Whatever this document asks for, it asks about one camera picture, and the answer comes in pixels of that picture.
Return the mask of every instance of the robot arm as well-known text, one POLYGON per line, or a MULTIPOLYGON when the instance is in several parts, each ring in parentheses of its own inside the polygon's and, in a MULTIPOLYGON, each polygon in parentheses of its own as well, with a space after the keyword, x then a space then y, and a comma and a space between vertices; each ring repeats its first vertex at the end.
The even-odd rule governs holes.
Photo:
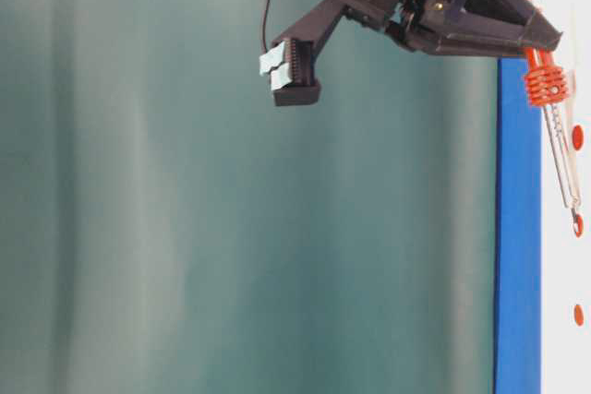
POLYGON ((552 51, 561 38, 528 0, 323 0, 260 59, 277 105, 318 101, 314 64, 342 17, 434 55, 524 57, 525 48, 552 51))

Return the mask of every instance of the red circular marker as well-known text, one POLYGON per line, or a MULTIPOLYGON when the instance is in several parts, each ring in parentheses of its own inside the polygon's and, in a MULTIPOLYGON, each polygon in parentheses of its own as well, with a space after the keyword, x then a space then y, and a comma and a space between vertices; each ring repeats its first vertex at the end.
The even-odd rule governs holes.
POLYGON ((579 327, 585 324, 585 314, 583 313, 583 308, 579 304, 574 307, 574 322, 579 327))
POLYGON ((583 147, 584 143, 585 133, 583 132, 583 128, 580 125, 577 125, 573 128, 573 147, 578 151, 583 147))

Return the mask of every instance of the red spring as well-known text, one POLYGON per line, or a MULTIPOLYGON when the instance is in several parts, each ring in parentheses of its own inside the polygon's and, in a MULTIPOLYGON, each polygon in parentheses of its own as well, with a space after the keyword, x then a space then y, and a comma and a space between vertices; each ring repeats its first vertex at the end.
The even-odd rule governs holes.
POLYGON ((534 68, 525 76, 525 87, 532 106, 560 103, 569 95, 564 70, 559 66, 534 68))

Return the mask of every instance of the green backdrop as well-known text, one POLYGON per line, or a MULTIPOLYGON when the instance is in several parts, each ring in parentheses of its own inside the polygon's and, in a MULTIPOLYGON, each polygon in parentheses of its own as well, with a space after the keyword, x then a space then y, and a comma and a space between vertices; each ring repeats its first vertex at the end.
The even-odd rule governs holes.
POLYGON ((492 391, 496 63, 261 3, 0 0, 0 392, 492 391))

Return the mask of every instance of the white surface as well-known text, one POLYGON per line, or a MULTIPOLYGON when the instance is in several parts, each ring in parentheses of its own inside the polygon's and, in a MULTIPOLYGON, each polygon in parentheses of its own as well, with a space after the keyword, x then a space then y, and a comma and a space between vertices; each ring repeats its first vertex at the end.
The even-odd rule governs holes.
POLYGON ((573 235, 543 128, 542 141, 542 392, 591 392, 591 14, 588 0, 544 0, 544 11, 564 31, 557 63, 574 69, 577 95, 574 123, 587 141, 577 156, 582 212, 587 233, 573 235), (574 307, 585 311, 585 324, 574 321, 574 307))

